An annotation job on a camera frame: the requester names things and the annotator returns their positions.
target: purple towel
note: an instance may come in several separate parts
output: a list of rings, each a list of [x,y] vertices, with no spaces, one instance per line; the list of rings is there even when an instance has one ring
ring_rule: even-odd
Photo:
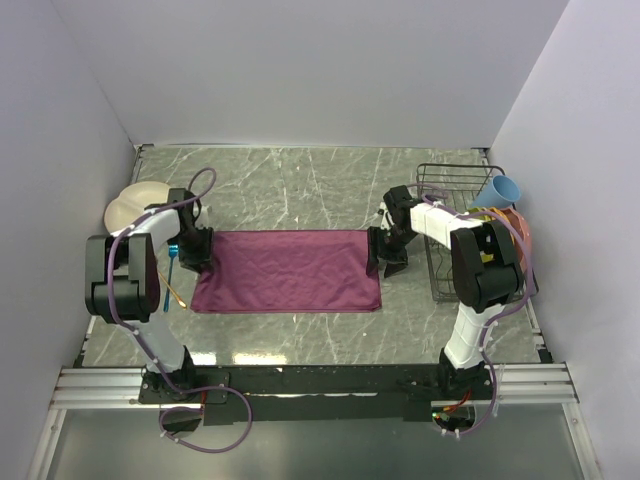
[[[200,275],[200,313],[372,312],[378,273],[367,276],[364,230],[216,232],[215,270]]]

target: gray marble surface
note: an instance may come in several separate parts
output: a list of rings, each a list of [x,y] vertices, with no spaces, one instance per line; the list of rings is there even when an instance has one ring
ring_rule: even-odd
[[[212,208],[215,230],[364,229],[379,223],[382,195],[414,181],[419,163],[442,164],[445,174],[447,164],[482,161],[472,150],[162,147],[142,152],[137,178],[186,186],[198,169],[215,167],[218,182],[203,199]],[[193,191],[205,182],[196,182]],[[373,313],[207,315],[172,301],[166,315],[198,364],[435,362],[457,305],[433,301],[420,239],[409,246],[409,255],[407,270],[381,279],[383,307]],[[158,264],[166,273],[166,250]],[[187,302],[196,279],[174,269],[172,284]],[[493,338],[489,353],[495,361],[538,361],[525,312],[500,322]],[[143,364],[120,331],[96,321],[85,366]]]

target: purple cable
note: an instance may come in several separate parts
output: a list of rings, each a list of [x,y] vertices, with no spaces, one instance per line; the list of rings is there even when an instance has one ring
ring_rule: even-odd
[[[471,426],[469,429],[460,432],[460,435],[466,435],[468,433],[471,433],[475,430],[477,430],[478,428],[480,428],[481,425],[483,425],[488,419],[489,416],[491,415],[491,412],[493,412],[493,409],[496,405],[496,401],[497,401],[497,387],[498,387],[498,376],[496,375],[496,369],[495,366],[493,364],[493,362],[491,361],[491,359],[489,358],[489,355],[487,355],[487,351],[485,348],[485,340],[487,338],[488,332],[489,332],[489,327],[491,325],[493,325],[495,322],[497,322],[499,319],[507,317],[513,313],[516,313],[517,311],[521,310],[522,307],[524,307],[527,304],[527,301],[529,300],[529,298],[531,297],[531,293],[533,291],[533,263],[531,262],[531,253],[529,252],[529,249],[527,248],[527,246],[524,243],[524,240],[522,239],[522,237],[520,236],[520,234],[518,233],[518,231],[509,223],[507,222],[504,218],[502,218],[500,215],[498,215],[495,212],[492,212],[490,210],[485,210],[482,212],[477,212],[477,213],[471,213],[468,215],[460,215],[459,212],[456,212],[454,209],[447,207],[446,205],[443,205],[441,203],[434,203],[431,200],[429,200],[429,198],[426,195],[422,196],[422,200],[429,204],[432,205],[436,208],[440,208],[442,210],[444,210],[445,212],[448,212],[452,215],[456,215],[458,218],[460,218],[461,220],[469,220],[471,218],[477,218],[477,217],[484,217],[484,216],[490,216],[495,218],[496,220],[500,221],[500,223],[502,223],[505,227],[507,227],[507,230],[509,230],[509,232],[511,233],[511,235],[513,235],[513,238],[516,239],[516,241],[518,242],[518,245],[520,246],[520,249],[522,250],[522,253],[524,255],[525,258],[525,262],[526,262],[526,266],[527,266],[527,273],[526,273],[526,288],[524,291],[524,295],[522,296],[522,298],[520,299],[520,301],[518,303],[516,303],[512,308],[508,309],[508,310],[503,310],[502,312],[494,315],[493,317],[491,317],[489,320],[487,320],[487,322],[484,324],[484,328],[482,329],[482,333],[480,334],[480,345],[482,346],[482,358],[485,361],[485,363],[489,366],[489,375],[491,376],[491,383],[494,385],[493,388],[493,392],[491,394],[491,402],[489,403],[489,408],[487,408],[487,411],[484,413],[484,415],[482,416],[482,418],[480,418],[480,420],[478,420],[477,422],[475,422],[473,424],[473,426]]]
[[[169,410],[165,410],[164,412],[162,412],[162,414],[158,418],[158,422],[160,424],[160,429],[163,431],[163,435],[166,435],[169,439],[173,440],[174,442],[176,442],[176,443],[178,443],[180,445],[183,445],[185,447],[191,448],[192,450],[196,450],[198,452],[203,452],[203,453],[224,453],[224,452],[228,452],[229,450],[232,450],[233,448],[235,448],[238,445],[240,445],[244,441],[244,439],[247,438],[247,435],[249,435],[249,431],[251,430],[251,425],[253,423],[253,412],[251,411],[251,405],[249,404],[249,401],[238,390],[235,390],[235,389],[230,388],[230,387],[212,385],[212,386],[208,386],[208,387],[183,389],[183,388],[178,387],[175,383],[173,383],[173,381],[171,380],[171,378],[167,374],[167,370],[164,368],[164,365],[162,365],[162,362],[160,362],[160,360],[155,356],[155,354],[153,353],[151,348],[149,348],[149,345],[147,344],[147,342],[145,342],[143,338],[141,338],[139,335],[136,334],[137,329],[135,327],[123,322],[122,319],[120,318],[120,316],[118,315],[118,310],[117,310],[117,307],[116,307],[115,293],[114,293],[114,285],[113,285],[113,276],[114,276],[113,274],[114,274],[114,270],[115,270],[116,251],[117,251],[118,245],[120,244],[122,239],[124,237],[126,237],[129,233],[131,233],[133,230],[135,230],[137,227],[139,227],[145,220],[147,220],[148,218],[152,217],[153,215],[156,215],[156,214],[158,214],[160,212],[164,212],[166,210],[171,210],[171,209],[175,209],[175,208],[184,207],[186,205],[189,205],[191,203],[194,203],[194,202],[198,201],[199,199],[204,197],[207,193],[209,193],[211,191],[211,189],[213,188],[213,185],[216,183],[216,178],[217,178],[216,171],[211,167],[205,167],[205,168],[199,170],[198,172],[196,172],[196,174],[193,176],[193,178],[189,182],[189,187],[188,188],[191,189],[191,187],[192,187],[193,183],[195,182],[195,180],[200,175],[202,175],[204,172],[211,172],[212,177],[211,177],[211,181],[209,182],[209,185],[207,186],[207,188],[204,189],[204,191],[202,193],[200,193],[200,194],[196,195],[195,197],[190,198],[188,200],[183,200],[182,202],[175,202],[175,203],[171,203],[169,205],[164,205],[162,207],[158,207],[156,209],[151,209],[148,212],[144,213],[142,216],[140,216],[138,219],[136,219],[131,225],[129,225],[128,227],[124,228],[118,234],[118,236],[113,241],[113,244],[111,245],[111,250],[109,251],[109,258],[108,258],[108,261],[107,261],[107,292],[108,292],[108,300],[109,300],[109,310],[111,311],[111,316],[113,317],[113,320],[118,325],[120,325],[121,327],[126,328],[127,330],[129,330],[130,332],[133,333],[133,337],[138,342],[138,345],[140,345],[140,348],[142,348],[144,353],[153,361],[153,363],[158,368],[158,371],[160,372],[160,375],[162,375],[162,378],[165,380],[165,382],[167,382],[167,385],[169,385],[174,391],[176,391],[177,393],[182,394],[182,395],[188,395],[188,394],[193,394],[193,393],[208,392],[208,391],[211,391],[211,390],[223,390],[225,392],[233,393],[234,395],[240,397],[240,399],[244,403],[245,407],[247,407],[247,427],[245,428],[245,430],[242,433],[242,435],[240,435],[240,438],[238,438],[238,440],[236,440],[234,443],[232,443],[231,445],[229,445],[227,447],[224,447],[224,448],[204,448],[204,447],[199,447],[197,445],[193,445],[192,443],[185,442],[182,439],[178,439],[178,438],[174,437],[173,435],[171,435],[169,432],[167,432],[164,429],[162,421],[164,420],[164,418],[170,412],[177,412],[177,411],[199,412],[200,409],[198,409],[198,408],[174,407],[174,408],[171,408]]]

